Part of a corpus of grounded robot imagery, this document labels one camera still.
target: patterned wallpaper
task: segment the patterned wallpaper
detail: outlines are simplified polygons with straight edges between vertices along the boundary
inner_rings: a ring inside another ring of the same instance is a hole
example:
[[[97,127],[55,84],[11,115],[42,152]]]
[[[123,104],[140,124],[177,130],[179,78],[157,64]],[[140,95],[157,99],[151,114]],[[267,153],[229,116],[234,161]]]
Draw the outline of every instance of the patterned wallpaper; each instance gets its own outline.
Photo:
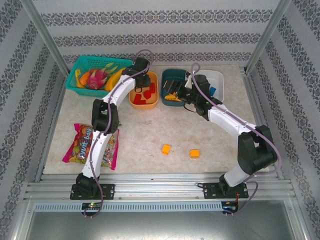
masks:
[[[58,98],[58,65],[18,0],[0,0],[0,240],[8,237],[23,184],[33,182]]]
[[[320,6],[293,0],[251,73],[311,239],[320,239]]]
[[[35,0],[72,67],[81,55],[245,66],[279,0]]]

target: fruit ball candy bag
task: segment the fruit ball candy bag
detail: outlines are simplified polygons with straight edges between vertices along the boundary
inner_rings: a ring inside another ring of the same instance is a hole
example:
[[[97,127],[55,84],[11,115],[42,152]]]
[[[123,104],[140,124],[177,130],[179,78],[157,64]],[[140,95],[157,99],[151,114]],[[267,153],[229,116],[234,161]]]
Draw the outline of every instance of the fruit ball candy bag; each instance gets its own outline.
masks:
[[[77,131],[77,134],[74,137],[73,144],[65,154],[62,161],[65,163],[75,162],[85,164],[89,156],[94,130],[91,126],[80,123],[75,123],[74,129]],[[108,167],[111,168],[111,170],[116,169],[119,146],[118,136],[119,130],[110,137],[105,147],[101,167]]]

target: orange block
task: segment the orange block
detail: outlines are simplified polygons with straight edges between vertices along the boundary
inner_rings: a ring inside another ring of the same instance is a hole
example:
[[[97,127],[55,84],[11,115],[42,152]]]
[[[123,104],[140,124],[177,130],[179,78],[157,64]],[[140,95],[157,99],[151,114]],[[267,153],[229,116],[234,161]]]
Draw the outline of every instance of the orange block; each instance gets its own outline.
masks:
[[[190,151],[190,158],[195,159],[200,156],[200,151],[198,149],[192,149]]]
[[[170,145],[165,144],[162,149],[162,153],[168,155],[170,151]]]

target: table surface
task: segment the table surface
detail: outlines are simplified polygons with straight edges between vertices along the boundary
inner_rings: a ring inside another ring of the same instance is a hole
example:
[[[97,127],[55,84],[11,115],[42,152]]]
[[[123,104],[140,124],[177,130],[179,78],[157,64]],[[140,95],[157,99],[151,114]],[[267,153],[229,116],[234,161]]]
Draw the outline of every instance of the table surface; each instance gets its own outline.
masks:
[[[190,70],[190,66],[153,66],[161,83],[162,72],[168,68]],[[255,123],[244,82],[237,65],[206,65],[224,77],[224,101],[230,111]],[[73,143],[74,123],[91,124],[94,97],[65,91],[44,174],[78,174],[83,164],[62,162]],[[183,107],[165,106],[161,99],[154,109],[136,110],[126,97],[118,107],[119,148],[116,169],[102,167],[103,174],[150,173],[220,173],[237,162],[237,139],[219,126],[206,121]],[[164,144],[171,145],[169,155],[162,154]],[[200,157],[191,159],[191,149],[199,149]]]

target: plastic basket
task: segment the plastic basket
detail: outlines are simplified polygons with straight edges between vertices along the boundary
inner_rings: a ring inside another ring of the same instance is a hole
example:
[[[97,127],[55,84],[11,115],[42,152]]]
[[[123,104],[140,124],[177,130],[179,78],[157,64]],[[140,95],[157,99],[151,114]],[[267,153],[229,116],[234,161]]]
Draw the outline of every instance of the plastic basket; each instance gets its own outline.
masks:
[[[118,66],[117,70],[120,70],[122,68],[131,66],[133,64],[133,61],[129,59],[101,57],[101,56],[80,56],[75,62],[66,80],[65,87],[67,89],[75,91],[77,94],[82,96],[90,96],[90,97],[96,97],[96,98],[105,97],[109,92],[77,88],[75,71],[79,69],[81,71],[81,74],[84,74],[90,69],[103,69],[109,63],[114,63],[114,66]]]
[[[184,105],[183,101],[169,101],[166,100],[165,97],[169,95],[169,93],[164,89],[165,82],[167,80],[177,80],[183,85],[185,85],[185,77],[186,77],[186,70],[177,69],[177,68],[169,68],[163,71],[162,73],[162,80],[161,80],[161,100],[164,105],[171,106],[171,107],[182,107]]]

